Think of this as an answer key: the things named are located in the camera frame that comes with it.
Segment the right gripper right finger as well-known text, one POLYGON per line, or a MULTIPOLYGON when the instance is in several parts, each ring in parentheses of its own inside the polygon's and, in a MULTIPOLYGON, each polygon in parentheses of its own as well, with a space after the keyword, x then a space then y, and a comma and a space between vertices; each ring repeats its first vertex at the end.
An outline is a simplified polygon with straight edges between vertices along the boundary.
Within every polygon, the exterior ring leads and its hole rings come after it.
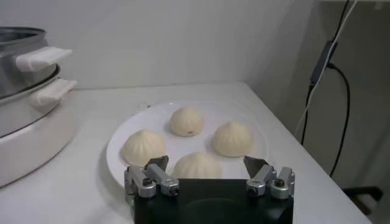
POLYGON ((287 200, 294 196, 295 173, 290 167, 282 167, 279 173, 264 159, 245 156, 244 165, 250 178, 246 181, 246 191, 250 197, 263 196, 268 190, 271 197, 287 200))

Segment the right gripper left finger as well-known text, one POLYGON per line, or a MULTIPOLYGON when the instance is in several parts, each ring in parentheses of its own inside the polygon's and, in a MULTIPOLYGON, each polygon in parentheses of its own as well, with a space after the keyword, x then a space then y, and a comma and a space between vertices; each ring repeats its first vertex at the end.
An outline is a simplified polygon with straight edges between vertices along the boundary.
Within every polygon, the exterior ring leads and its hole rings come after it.
POLYGON ((158 189, 165 196, 178 196, 179 180, 165 172, 168 161, 169 157, 165 155, 150 159, 143 167, 128 166, 124 171, 126 200, 135 196, 153 198, 158 189))

